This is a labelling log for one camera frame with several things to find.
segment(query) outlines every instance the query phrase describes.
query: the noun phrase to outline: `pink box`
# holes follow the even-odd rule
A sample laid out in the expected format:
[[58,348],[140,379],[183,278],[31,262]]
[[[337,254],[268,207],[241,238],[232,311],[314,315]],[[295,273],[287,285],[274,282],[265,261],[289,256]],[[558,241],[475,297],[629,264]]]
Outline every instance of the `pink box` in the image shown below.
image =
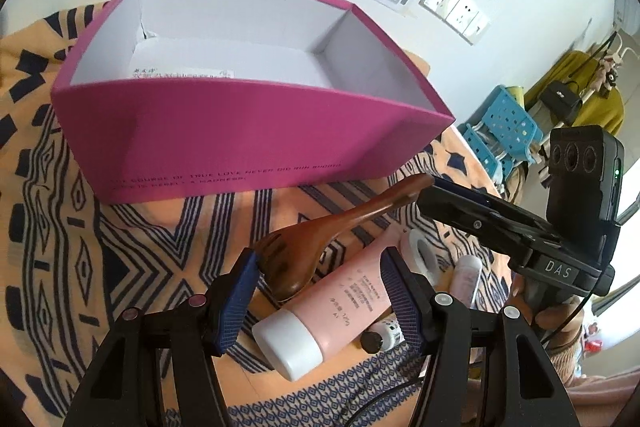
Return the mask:
[[454,121],[344,0],[113,0],[51,98],[106,203],[379,178]]

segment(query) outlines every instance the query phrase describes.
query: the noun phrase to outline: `white tape roll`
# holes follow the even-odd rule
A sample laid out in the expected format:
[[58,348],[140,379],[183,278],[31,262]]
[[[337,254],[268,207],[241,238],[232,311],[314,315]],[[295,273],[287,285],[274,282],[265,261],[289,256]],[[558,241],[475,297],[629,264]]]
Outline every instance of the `white tape roll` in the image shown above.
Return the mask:
[[440,280],[438,258],[429,244],[426,236],[416,229],[406,232],[400,239],[400,255],[414,273],[427,277],[431,286]]

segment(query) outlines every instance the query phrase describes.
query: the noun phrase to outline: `silver rivet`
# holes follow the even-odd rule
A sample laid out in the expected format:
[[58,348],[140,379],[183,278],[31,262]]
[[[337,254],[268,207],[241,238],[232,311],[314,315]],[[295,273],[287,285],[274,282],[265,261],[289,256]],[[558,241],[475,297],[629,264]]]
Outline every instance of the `silver rivet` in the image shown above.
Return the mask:
[[122,312],[122,318],[126,321],[132,321],[136,317],[138,317],[138,310],[135,308],[127,308]]
[[504,309],[504,314],[507,315],[510,319],[517,319],[520,317],[520,311],[514,306],[507,306]]
[[448,293],[438,293],[436,295],[436,302],[440,306],[451,306],[453,304],[453,297]]
[[200,306],[204,306],[207,302],[207,297],[202,293],[196,293],[196,295],[192,295],[189,297],[189,306],[192,308],[199,308]]

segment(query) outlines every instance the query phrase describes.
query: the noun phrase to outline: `wooden spatula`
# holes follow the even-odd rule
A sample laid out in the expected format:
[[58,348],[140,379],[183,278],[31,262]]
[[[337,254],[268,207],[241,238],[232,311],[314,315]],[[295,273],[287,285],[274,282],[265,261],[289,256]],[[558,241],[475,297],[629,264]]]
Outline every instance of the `wooden spatula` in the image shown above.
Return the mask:
[[430,174],[414,174],[341,214],[304,221],[263,237],[252,248],[274,297],[283,302],[299,292],[313,277],[324,249],[339,234],[414,203],[420,191],[431,185]]

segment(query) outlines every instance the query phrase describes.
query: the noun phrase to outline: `white bottle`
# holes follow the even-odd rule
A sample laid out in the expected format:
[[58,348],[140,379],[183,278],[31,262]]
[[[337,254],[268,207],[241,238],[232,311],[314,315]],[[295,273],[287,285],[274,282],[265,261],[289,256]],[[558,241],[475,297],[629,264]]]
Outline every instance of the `white bottle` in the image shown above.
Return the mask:
[[463,255],[456,263],[453,270],[453,279],[449,286],[451,296],[462,302],[467,308],[471,308],[476,300],[480,274],[482,273],[482,261],[475,255]]
[[371,355],[393,349],[403,342],[404,335],[395,313],[376,322],[367,331],[363,331],[360,336],[362,349]]

